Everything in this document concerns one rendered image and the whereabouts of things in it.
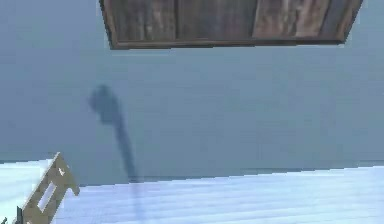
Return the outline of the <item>brown framed wall picture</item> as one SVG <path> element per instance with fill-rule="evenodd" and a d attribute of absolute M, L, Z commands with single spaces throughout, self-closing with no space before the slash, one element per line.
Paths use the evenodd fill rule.
<path fill-rule="evenodd" d="M 112 50 L 340 45 L 364 0 L 99 0 Z"/>

